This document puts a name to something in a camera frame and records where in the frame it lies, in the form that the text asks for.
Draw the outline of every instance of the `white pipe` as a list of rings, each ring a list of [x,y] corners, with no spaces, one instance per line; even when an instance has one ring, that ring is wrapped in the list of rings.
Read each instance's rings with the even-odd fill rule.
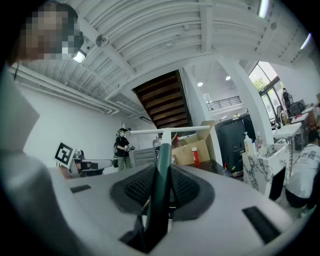
[[[98,112],[100,112],[100,113],[102,113],[102,114],[105,114],[105,112],[102,111],[101,109],[97,109],[97,108],[95,108],[95,107],[92,107],[92,106],[83,104],[83,103],[81,103],[81,102],[79,102],[79,101],[76,101],[76,100],[74,100],[74,99],[67,98],[67,97],[58,95],[58,94],[56,94],[56,93],[50,92],[50,91],[45,91],[45,90],[41,90],[41,89],[39,89],[39,88],[35,88],[35,87],[30,86],[30,85],[28,85],[28,84],[26,84],[26,83],[24,83],[24,82],[15,81],[15,83],[18,84],[18,85],[24,86],[24,87],[28,87],[28,88],[30,88],[30,89],[32,89],[32,90],[35,90],[35,91],[44,93],[44,94],[53,95],[53,96],[55,96],[55,97],[58,97],[58,98],[61,98],[61,99],[64,99],[64,100],[67,100],[67,101],[70,101],[70,102],[73,102],[73,103],[77,103],[77,104],[79,104],[79,105],[85,106],[85,107],[90,108],[90,109],[92,109],[92,110],[98,111]]]
[[[13,67],[14,69],[16,69],[16,68],[17,68],[17,64],[15,63],[14,65],[12,65],[12,67]],[[25,73],[27,73],[27,74],[35,77],[35,78],[38,78],[38,79],[43,80],[43,81],[45,81],[45,82],[48,82],[49,84],[52,84],[52,85],[54,85],[54,86],[56,86],[56,87],[58,87],[58,88],[60,88],[60,89],[67,90],[67,91],[69,91],[69,92],[71,92],[71,93],[73,93],[73,94],[76,94],[76,95],[78,95],[78,96],[81,96],[82,98],[85,98],[85,99],[87,99],[87,100],[89,100],[89,101],[98,103],[98,104],[100,104],[100,105],[102,105],[102,106],[105,106],[106,108],[113,109],[113,110],[119,112],[119,109],[116,108],[116,107],[114,107],[114,106],[111,106],[111,105],[109,105],[109,104],[106,104],[106,103],[104,103],[104,102],[102,102],[102,101],[100,101],[100,100],[98,100],[98,99],[95,99],[95,98],[93,98],[93,97],[91,97],[91,96],[88,96],[88,95],[86,95],[86,94],[84,94],[84,93],[82,93],[82,92],[80,92],[80,91],[78,91],[78,90],[75,90],[75,89],[73,89],[73,88],[70,88],[70,87],[68,87],[68,86],[65,86],[65,85],[63,85],[62,83],[60,83],[60,82],[58,82],[58,81],[56,81],[56,80],[54,80],[54,79],[51,79],[51,78],[49,78],[49,77],[47,77],[47,76],[45,76],[45,75],[43,75],[43,74],[39,74],[38,72],[35,72],[35,71],[33,71],[33,70],[31,70],[31,69],[23,66],[23,65],[20,65],[20,66],[19,66],[19,71],[25,72]]]
[[[110,116],[113,116],[114,114],[117,114],[119,112],[120,112],[120,110],[118,109],[118,110],[114,111],[113,113],[111,113]]]
[[[163,129],[162,139],[161,139],[161,145],[162,144],[170,144],[171,145],[171,129],[165,128]]]
[[[141,115],[141,114],[143,114],[144,112],[146,112],[146,111],[139,112],[138,110],[135,110],[135,109],[132,108],[131,106],[129,106],[129,105],[127,105],[127,104],[124,104],[124,103],[122,103],[121,101],[116,101],[116,103],[120,104],[121,106],[123,106],[123,107],[125,107],[125,108],[127,108],[127,109],[132,109],[133,112],[136,112],[137,115]]]
[[[15,72],[16,72],[16,70],[15,70],[14,68],[12,68],[12,67],[9,68],[9,71],[10,71],[11,73],[15,73]],[[34,76],[30,75],[30,74],[24,73],[24,72],[22,72],[21,70],[19,70],[17,74],[18,74],[18,76],[20,76],[20,77],[22,77],[22,78],[24,78],[24,79],[27,79],[27,80],[29,80],[29,81],[31,81],[31,82],[34,82],[34,83],[36,83],[36,84],[42,85],[42,86],[44,86],[44,87],[47,87],[47,88],[49,88],[49,89],[51,89],[51,90],[53,90],[53,91],[56,91],[56,92],[58,92],[58,93],[68,95],[68,96],[70,96],[70,97],[73,97],[73,98],[75,98],[75,99],[78,99],[78,100],[87,102],[87,103],[89,103],[89,104],[95,105],[96,107],[103,108],[103,109],[108,110],[108,111],[114,111],[113,109],[108,108],[108,107],[106,107],[106,106],[104,106],[104,105],[102,105],[102,104],[98,104],[98,103],[96,103],[96,102],[90,101],[90,100],[85,99],[85,98],[83,98],[83,97],[80,97],[80,96],[78,96],[78,95],[72,94],[72,93],[70,93],[70,92],[68,92],[68,91],[65,91],[65,90],[63,90],[63,89],[61,89],[61,88],[59,88],[59,87],[53,86],[52,84],[50,84],[50,83],[48,83],[48,82],[46,82],[46,81],[43,81],[43,80],[41,80],[41,79],[39,79],[39,78],[36,78],[36,77],[34,77]]]
[[[77,64],[78,64],[80,67],[84,68],[84,69],[85,69],[86,71],[88,71],[89,73],[91,73],[92,75],[94,75],[95,77],[97,77],[98,79],[100,79],[101,81],[105,82],[107,86],[112,87],[112,84],[109,83],[107,80],[105,80],[105,79],[104,79],[102,76],[100,76],[97,72],[95,72],[95,71],[91,70],[90,68],[86,67],[83,63],[79,64],[79,63],[77,62]]]
[[[134,111],[132,111],[131,109],[128,109],[128,108],[126,108],[125,106],[122,106],[121,104],[118,104],[118,103],[113,102],[113,101],[111,101],[111,100],[106,100],[106,102],[108,102],[108,103],[110,103],[110,104],[113,104],[113,105],[117,106],[118,108],[121,108],[121,109],[123,109],[123,110],[125,110],[125,111],[127,111],[127,112],[129,112],[129,113],[131,113],[131,114],[133,114],[133,115],[138,115],[137,112],[134,112]]]
[[[168,129],[171,131],[171,133],[193,132],[193,131],[210,129],[210,125],[179,127],[179,128],[164,128],[164,129],[153,129],[153,130],[132,130],[130,133],[131,134],[162,134],[164,131]]]

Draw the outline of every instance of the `ceiling light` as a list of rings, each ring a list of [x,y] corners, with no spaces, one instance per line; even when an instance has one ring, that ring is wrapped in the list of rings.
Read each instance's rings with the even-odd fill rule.
[[[261,18],[266,17],[268,7],[269,7],[269,0],[260,0],[259,8],[258,8],[258,15]]]
[[[303,50],[306,47],[306,45],[309,43],[310,39],[311,39],[311,33],[309,33],[308,36],[306,37],[306,39],[304,40],[303,44],[300,47],[300,50]]]
[[[78,53],[76,54],[76,56],[73,57],[72,59],[74,59],[78,63],[82,63],[86,56],[87,56],[87,54],[83,50],[80,49],[78,51]]]

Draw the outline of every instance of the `white table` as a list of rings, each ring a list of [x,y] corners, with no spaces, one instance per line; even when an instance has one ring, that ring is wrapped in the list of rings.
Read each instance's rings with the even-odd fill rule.
[[[291,124],[296,124],[296,123],[299,123],[299,122],[303,122],[305,121],[309,116],[309,113],[304,113],[302,116],[299,116],[297,118],[292,118],[292,121],[291,121]]]
[[[287,124],[283,126],[280,130],[276,131],[273,134],[273,137],[275,139],[287,139],[289,141],[290,145],[290,167],[289,167],[289,175],[291,175],[292,172],[292,165],[293,165],[293,158],[294,158],[294,143],[293,138],[298,133],[302,126],[301,122],[297,122],[294,124]],[[301,142],[303,143],[303,133],[301,132]]]
[[[309,113],[309,112],[311,112],[311,111],[313,111],[313,110],[314,110],[314,107],[311,106],[311,107],[306,108],[304,111],[302,111],[301,114]]]

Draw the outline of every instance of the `black slot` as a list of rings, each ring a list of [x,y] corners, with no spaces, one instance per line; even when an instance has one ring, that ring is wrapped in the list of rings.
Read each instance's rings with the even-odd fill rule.
[[[265,244],[280,235],[278,229],[256,206],[242,209],[242,211]]]
[[[81,191],[85,191],[85,190],[88,190],[88,189],[91,189],[91,187],[89,185],[74,186],[74,187],[70,188],[70,190],[71,190],[71,192],[73,194],[81,192]]]

